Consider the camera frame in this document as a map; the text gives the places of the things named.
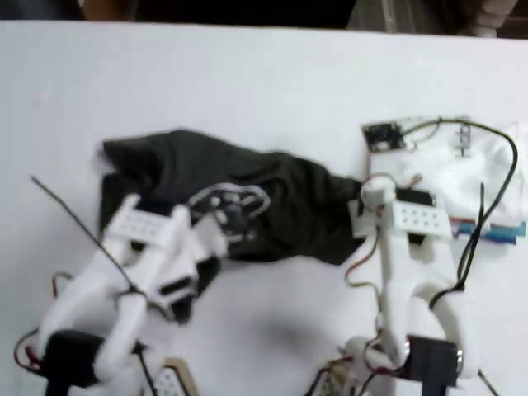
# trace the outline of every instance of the black wire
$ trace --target black wire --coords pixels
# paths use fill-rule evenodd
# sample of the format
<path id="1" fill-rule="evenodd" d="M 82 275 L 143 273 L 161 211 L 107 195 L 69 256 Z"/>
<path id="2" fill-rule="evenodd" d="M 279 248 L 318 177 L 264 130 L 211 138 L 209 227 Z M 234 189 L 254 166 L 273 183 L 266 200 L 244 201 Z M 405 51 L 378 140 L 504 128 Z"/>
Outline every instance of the black wire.
<path id="1" fill-rule="evenodd" d="M 327 367 L 323 367 L 322 369 L 319 369 L 319 371 L 315 375 L 315 378 L 313 379 L 312 384 L 310 384 L 304 396 L 312 396 L 314 394 L 315 388 L 317 387 L 317 384 L 319 380 L 321 379 L 321 376 L 326 372 L 328 372 L 328 374 L 330 375 L 329 369 Z"/>
<path id="2" fill-rule="evenodd" d="M 158 391 L 156 390 L 156 387 L 154 386 L 154 381 L 149 373 L 149 368 L 147 367 L 147 364 L 145 363 L 145 357 L 143 355 L 144 346 L 141 346 L 138 349 L 138 358 L 139 363 L 141 363 L 141 367 L 143 368 L 143 372 L 145 374 L 145 378 L 147 379 L 148 387 L 150 388 L 150 392 L 152 392 L 153 396 L 158 396 Z"/>
<path id="3" fill-rule="evenodd" d="M 422 128 L 426 128 L 427 126 L 435 125 L 435 124 L 439 124 L 439 123 L 442 123 L 442 124 L 470 125 L 470 126 L 473 126 L 475 128 L 479 128 L 481 130 L 486 130 L 487 132 L 490 132 L 492 134 L 495 134 L 497 136 L 500 136 L 500 137 L 504 138 L 511 146 L 512 161 L 511 161 L 510 169 L 509 169 L 509 171 L 508 171 L 508 173 L 507 173 L 507 175 L 506 175 L 506 177 L 504 179 L 504 182 L 501 185 L 501 188 L 499 189 L 499 191 L 497 193 L 497 196 L 495 197 L 495 199 L 493 200 L 493 202 L 489 206 L 489 208 L 485 211 L 485 213 L 483 213 L 482 218 L 479 221 L 479 224 L 477 224 L 477 227 L 475 227 L 475 230 L 471 233 L 471 236 L 469 237 L 469 241 L 466 244 L 466 246 L 464 248 L 464 251 L 462 252 L 462 256 L 460 257 L 460 261 L 459 261 L 459 265 L 458 265 L 458 269 L 457 269 L 457 274 L 458 274 L 459 279 L 458 279 L 456 285 L 453 286 L 452 288 L 448 289 L 448 290 L 443 290 L 440 293 L 438 293 L 437 295 L 435 295 L 433 297 L 433 299 L 431 300 L 431 302 L 429 303 L 429 308 L 430 309 L 433 309 L 433 307 L 436 304 L 436 302 L 438 302 L 438 300 L 442 296 L 446 295 L 447 293 L 450 293 L 451 291 L 458 291 L 458 290 L 463 290 L 464 289 L 465 282 L 467 281 L 469 270 L 471 268 L 471 264 L 472 264 L 472 261 L 473 261 L 474 250 L 475 250 L 475 248 L 477 246 L 477 243 L 479 241 L 480 232 L 482 230 L 482 227 L 483 227 L 484 224 L 486 224 L 486 221 L 488 221 L 489 216 L 495 210 L 495 208 L 498 206 L 499 202 L 501 201 L 502 197 L 504 196 L 504 193 L 505 193 L 507 187 L 509 186 L 510 181 L 512 180 L 513 174 L 515 173 L 515 170 L 516 170 L 516 167 L 517 167 L 517 159 L 518 159 L 518 156 L 519 156 L 519 154 L 517 152 L 517 147 L 515 145 L 515 142 L 507 134 L 504 134 L 500 130 L 495 130 L 494 128 L 491 128 L 491 127 L 489 127 L 487 125 L 479 124 L 477 122 L 473 122 L 473 121 L 470 121 L 470 120 L 461 120 L 461 119 L 429 120 L 429 121 L 426 121 L 426 122 L 423 122 L 421 124 L 413 126 L 410 130 L 407 130 L 407 131 L 403 132 L 402 135 L 404 136 L 404 135 L 407 135 L 407 134 L 411 134 L 411 133 L 413 133 L 413 132 L 415 132 L 417 130 L 420 130 Z M 468 261 L 467 264 L 466 264 L 466 259 L 468 258 L 468 255 L 470 257 L 470 261 Z"/>
<path id="4" fill-rule="evenodd" d="M 57 202 L 59 205 L 63 207 L 63 209 L 68 213 L 68 215 L 77 223 L 77 225 L 81 228 L 82 231 L 94 242 L 99 249 L 105 254 L 105 256 L 108 258 L 108 260 L 111 261 L 112 264 L 114 264 L 115 268 L 121 273 L 121 275 L 125 278 L 126 282 L 129 284 L 130 291 L 133 293 L 140 293 L 143 294 L 138 287 L 132 282 L 132 280 L 129 278 L 128 275 L 126 275 L 125 270 L 121 267 L 121 265 L 117 262 L 117 260 L 106 250 L 106 248 L 100 243 L 97 238 L 92 234 L 92 232 L 88 229 L 86 225 L 84 225 L 83 221 L 80 220 L 80 218 L 73 212 L 73 210 L 68 206 L 66 202 L 62 198 L 60 198 L 57 194 L 55 194 L 52 190 L 50 190 L 42 181 L 37 179 L 35 176 L 31 176 L 31 181 L 34 182 L 43 192 L 45 192 L 51 199 L 53 199 L 55 202 Z"/>
<path id="5" fill-rule="evenodd" d="M 429 308 L 433 309 L 436 305 L 436 303 L 444 296 L 449 293 L 452 293 L 454 291 L 463 291 L 465 288 L 465 282 L 468 279 L 469 270 L 471 269 L 471 265 L 473 264 L 473 257 L 475 254 L 475 251 L 477 249 L 477 244 L 480 240 L 480 234 L 482 232 L 483 227 L 483 213 L 484 213 L 484 184 L 480 183 L 480 207 L 478 208 L 478 220 L 477 225 L 475 227 L 474 232 L 472 233 L 472 236 L 474 235 L 474 238 L 470 240 L 471 242 L 471 248 L 469 250 L 469 258 L 468 263 L 466 265 L 464 274 L 459 277 L 457 282 L 453 287 L 450 287 L 449 289 L 443 290 L 439 293 L 437 293 L 433 298 L 431 299 L 429 303 Z"/>
<path id="6" fill-rule="evenodd" d="M 500 396 L 498 394 L 498 391 L 493 387 L 493 385 L 489 382 L 489 379 L 488 377 L 486 377 L 486 375 L 484 375 L 484 372 L 482 371 L 482 369 L 480 369 L 478 371 L 478 376 L 480 377 L 480 379 L 484 382 L 484 384 L 488 387 L 489 391 L 492 393 L 493 396 Z"/>
<path id="7" fill-rule="evenodd" d="M 377 376 L 378 373 L 376 373 L 375 371 L 370 373 L 370 375 L 367 377 L 365 383 L 363 384 L 363 386 L 361 386 L 361 390 L 360 392 L 357 394 L 357 396 L 363 396 L 366 392 L 366 389 L 369 387 L 370 383 L 372 382 L 372 380 L 374 379 L 374 377 Z"/>
<path id="8" fill-rule="evenodd" d="M 460 277 L 457 288 L 463 289 L 465 282 L 468 279 L 469 270 L 471 269 L 471 264 L 473 263 L 473 257 L 475 254 L 475 250 L 477 249 L 477 245 L 479 244 L 480 234 L 482 233 L 482 227 L 484 226 L 483 216 L 484 216 L 484 184 L 480 183 L 480 207 L 478 208 L 478 220 L 477 220 L 477 225 L 474 230 L 474 241 L 469 250 L 468 263 L 465 266 L 464 274 Z"/>

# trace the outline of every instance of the electrical cable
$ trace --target electrical cable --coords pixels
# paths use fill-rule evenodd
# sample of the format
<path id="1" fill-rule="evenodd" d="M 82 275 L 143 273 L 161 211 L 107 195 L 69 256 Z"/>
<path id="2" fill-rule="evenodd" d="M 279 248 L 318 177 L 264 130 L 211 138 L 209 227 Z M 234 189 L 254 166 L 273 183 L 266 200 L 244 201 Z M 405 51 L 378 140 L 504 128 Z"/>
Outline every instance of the electrical cable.
<path id="1" fill-rule="evenodd" d="M 126 274 L 125 270 L 120 266 L 120 264 L 117 262 L 117 260 L 106 250 L 106 248 L 103 246 L 102 243 L 100 243 L 97 238 L 92 234 L 92 232 L 90 232 L 90 230 L 88 229 L 88 227 L 80 220 L 80 218 L 73 212 L 73 210 L 68 206 L 68 204 L 66 204 L 66 202 L 64 202 L 64 200 L 62 198 L 60 198 L 57 194 L 55 194 L 52 190 L 50 190 L 44 183 L 42 183 L 39 179 L 37 179 L 35 176 L 31 176 L 31 181 L 34 182 L 43 192 L 45 192 L 51 199 L 53 199 L 54 201 L 56 201 L 60 206 L 62 206 L 62 208 L 66 211 L 66 213 L 73 219 L 73 221 L 75 221 L 75 223 L 81 228 L 82 231 L 84 231 L 84 233 L 88 236 L 89 239 L 91 239 L 95 244 L 96 246 L 101 249 L 101 251 L 105 254 L 105 256 L 108 258 L 108 260 L 110 260 L 110 262 L 114 265 L 114 267 L 121 273 L 121 275 L 125 278 L 126 282 L 128 283 L 129 285 L 129 290 L 126 291 L 125 293 L 122 293 L 121 296 L 123 295 L 128 295 L 128 294 L 139 294 L 139 295 L 142 295 L 146 300 L 147 300 L 147 303 L 149 302 L 148 298 L 147 298 L 147 295 L 138 288 L 138 286 L 132 282 L 132 280 L 129 278 L 129 276 Z M 24 367 L 23 365 L 20 364 L 20 361 L 18 360 L 18 355 L 17 355 L 17 348 L 20 346 L 21 342 L 23 342 L 26 337 L 29 337 L 28 335 L 24 336 L 21 341 L 19 341 L 17 344 L 16 344 L 16 349 L 15 349 L 15 361 L 17 362 L 18 365 Z M 144 356 L 143 356 L 143 348 L 140 348 L 139 352 L 138 352 L 138 355 L 139 355 L 139 361 L 141 363 L 141 367 L 143 368 L 143 371 L 144 371 L 144 375 L 145 377 L 147 378 L 147 381 L 148 381 L 148 386 L 153 394 L 153 396 L 157 396 L 158 393 L 156 391 L 156 388 L 154 387 L 154 383 L 153 383 L 153 380 L 152 380 L 152 377 L 150 376 L 150 373 L 149 373 L 149 370 L 147 368 L 147 365 L 145 364 L 145 361 L 144 361 Z"/>
<path id="2" fill-rule="evenodd" d="M 67 272 L 63 272 L 63 271 L 55 272 L 53 274 L 53 276 L 51 277 L 51 289 L 52 289 L 54 298 L 57 298 L 57 296 L 59 295 L 59 288 L 57 287 L 58 278 L 64 278 L 67 281 L 70 281 L 73 279 L 73 275 L 68 274 Z"/>
<path id="3" fill-rule="evenodd" d="M 28 371 L 33 371 L 33 368 L 31 367 L 31 365 L 23 365 L 21 362 L 20 362 L 20 359 L 18 357 L 18 350 L 20 349 L 20 346 L 27 340 L 29 340 L 31 337 L 35 336 L 37 333 L 39 332 L 39 329 L 38 328 L 34 328 L 33 330 L 31 330 L 30 332 L 27 332 L 26 334 L 24 334 L 22 337 L 20 337 L 18 339 L 18 341 L 16 342 L 15 344 L 15 348 L 13 349 L 13 359 L 15 360 L 15 363 L 21 367 L 22 369 L 26 369 Z"/>
<path id="4" fill-rule="evenodd" d="M 470 239 L 471 242 L 471 248 L 469 250 L 469 258 L 468 262 L 464 271 L 464 274 L 459 278 L 459 280 L 455 283 L 454 286 L 450 287 L 449 289 L 443 290 L 436 295 L 433 296 L 431 301 L 429 302 L 429 309 L 433 310 L 436 303 L 444 296 L 449 293 L 452 293 L 454 291 L 463 291 L 465 282 L 468 279 L 469 270 L 471 269 L 471 265 L 473 263 L 473 257 L 475 254 L 475 250 L 477 248 L 477 244 L 480 240 L 480 234 L 483 227 L 483 212 L 484 212 L 484 184 L 480 183 L 480 207 L 478 209 L 478 220 L 477 220 L 477 226 L 475 227 L 475 230 L 472 234 L 475 235 L 473 239 Z"/>
<path id="5" fill-rule="evenodd" d="M 378 373 L 376 373 L 375 371 L 370 373 L 370 375 L 367 377 L 366 381 L 363 383 L 363 386 L 361 386 L 361 390 L 357 394 L 357 396 L 363 396 L 365 394 L 366 389 L 369 387 L 370 383 L 372 382 L 374 377 L 376 377 L 377 375 L 378 375 Z"/>
<path id="6" fill-rule="evenodd" d="M 153 396 L 158 396 L 158 391 L 156 390 L 156 386 L 154 385 L 154 381 L 149 373 L 149 368 L 147 367 L 147 363 L 145 362 L 145 357 L 143 355 L 143 350 L 145 346 L 140 346 L 138 350 L 138 358 L 139 363 L 141 364 L 141 368 L 143 369 L 143 372 L 145 374 L 145 378 L 147 379 L 148 387 L 150 388 L 150 392 Z"/>
<path id="7" fill-rule="evenodd" d="M 322 368 L 320 368 L 318 370 L 317 374 L 315 375 L 315 378 L 313 379 L 312 383 L 310 384 L 308 390 L 304 394 L 304 396 L 312 396 L 314 394 L 314 392 L 315 392 L 315 389 L 317 388 L 317 384 L 318 384 L 319 380 L 321 379 L 321 376 L 324 373 L 328 373 L 328 375 L 330 375 L 330 372 L 332 371 L 332 368 L 334 367 L 334 365 L 336 365 L 337 363 L 341 363 L 343 361 L 351 361 L 351 357 L 350 356 L 345 356 L 345 357 L 341 357 L 339 359 L 336 359 L 334 361 L 329 361 L 326 365 L 324 365 Z"/>
<path id="8" fill-rule="evenodd" d="M 438 120 L 436 120 L 435 122 L 435 128 L 432 130 L 432 132 L 430 134 L 427 134 L 426 136 L 420 138 L 420 139 L 417 139 L 417 140 L 413 140 L 411 143 L 414 144 L 414 147 L 416 148 L 418 146 L 419 143 L 423 143 L 427 140 L 429 140 L 430 138 L 432 138 L 436 132 L 438 132 L 438 130 L 440 129 L 440 126 L 441 126 L 441 123 L 442 123 L 443 119 L 441 117 L 438 117 Z M 403 132 L 402 133 L 402 136 L 408 134 L 408 132 Z"/>
<path id="9" fill-rule="evenodd" d="M 489 382 L 489 379 L 488 377 L 486 377 L 486 375 L 484 375 L 484 372 L 482 371 L 482 369 L 478 370 L 478 376 L 480 377 L 480 379 L 484 382 L 484 384 L 488 387 L 489 391 L 491 392 L 491 394 L 493 396 L 500 396 L 498 394 L 498 391 L 493 387 L 493 385 Z"/>

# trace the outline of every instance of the robotic arm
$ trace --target robotic arm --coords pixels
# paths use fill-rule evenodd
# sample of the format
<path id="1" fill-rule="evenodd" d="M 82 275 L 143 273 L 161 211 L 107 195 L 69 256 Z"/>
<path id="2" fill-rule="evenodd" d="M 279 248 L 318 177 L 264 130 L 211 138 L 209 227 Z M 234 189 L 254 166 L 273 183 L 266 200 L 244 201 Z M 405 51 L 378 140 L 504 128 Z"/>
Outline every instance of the robotic arm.
<path id="1" fill-rule="evenodd" d="M 398 137 L 375 127 L 364 133 L 372 173 L 360 199 L 350 203 L 351 221 L 355 238 L 378 233 L 383 288 L 378 337 L 353 337 L 346 344 L 351 362 L 342 394 L 461 396 L 458 378 L 476 377 L 480 366 L 464 294 L 444 295 L 431 311 L 445 339 L 414 336 L 408 329 L 413 297 L 429 303 L 457 281 L 449 216 L 428 191 L 401 187 L 408 180 L 398 180 L 396 164 L 408 152 L 400 149 Z"/>
<path id="2" fill-rule="evenodd" d="M 29 394 L 138 394 L 148 375 L 142 371 L 159 372 L 166 358 L 161 345 L 170 345 L 174 333 L 143 356 L 140 338 L 152 320 L 149 311 L 161 313 L 169 328 L 190 318 L 201 292 L 200 266 L 227 254 L 229 213 L 222 210 L 219 221 L 211 210 L 191 226 L 184 205 L 160 209 L 137 195 L 126 197 L 102 248 L 42 320 L 40 368 L 24 381 Z M 108 315 L 105 307 L 114 312 Z"/>

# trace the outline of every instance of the white tabletop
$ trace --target white tabletop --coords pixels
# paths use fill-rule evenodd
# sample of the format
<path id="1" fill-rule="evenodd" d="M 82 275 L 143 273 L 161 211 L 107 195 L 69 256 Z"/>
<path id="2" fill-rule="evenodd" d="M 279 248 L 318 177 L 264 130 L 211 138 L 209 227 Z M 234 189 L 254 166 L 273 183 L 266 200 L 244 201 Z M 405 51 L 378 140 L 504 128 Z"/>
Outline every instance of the white tabletop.
<path id="1" fill-rule="evenodd" d="M 30 173 L 95 229 L 92 155 L 104 138 L 188 127 L 362 178 L 361 123 L 460 113 L 526 118 L 525 41 L 3 22 L 0 56 L 2 394 L 15 382 L 14 341 L 51 302 L 51 274 L 78 271 L 94 252 L 29 183 Z M 454 257 L 461 246 L 454 243 Z M 483 243 L 469 281 L 483 368 L 502 395 L 528 394 L 527 254 L 524 242 Z M 373 332 L 372 296 L 348 290 L 344 270 L 295 258 L 221 274 L 173 346 L 200 394 L 303 394 L 337 345 Z M 357 276 L 378 279 L 378 257 Z M 469 395 L 486 392 L 477 380 L 469 384 Z"/>

